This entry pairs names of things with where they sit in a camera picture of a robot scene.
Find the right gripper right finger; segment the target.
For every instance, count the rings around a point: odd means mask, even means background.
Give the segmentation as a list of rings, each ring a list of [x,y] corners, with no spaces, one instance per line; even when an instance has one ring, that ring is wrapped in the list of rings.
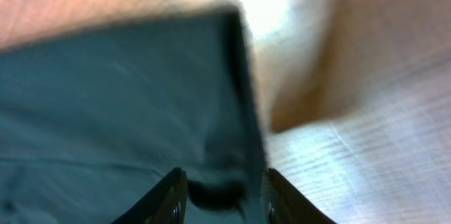
[[[335,224],[274,168],[264,173],[264,212],[269,224]]]

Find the black polo shirt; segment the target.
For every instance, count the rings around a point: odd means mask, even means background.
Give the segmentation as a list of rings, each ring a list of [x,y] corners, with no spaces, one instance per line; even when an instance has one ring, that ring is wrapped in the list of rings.
[[[174,168],[263,223],[261,134],[239,10],[142,18],[1,52],[1,222],[111,223]]]

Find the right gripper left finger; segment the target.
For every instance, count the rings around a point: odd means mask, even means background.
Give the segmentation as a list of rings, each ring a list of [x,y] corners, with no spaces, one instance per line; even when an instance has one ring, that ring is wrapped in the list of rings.
[[[112,224],[183,224],[187,176],[174,168]]]

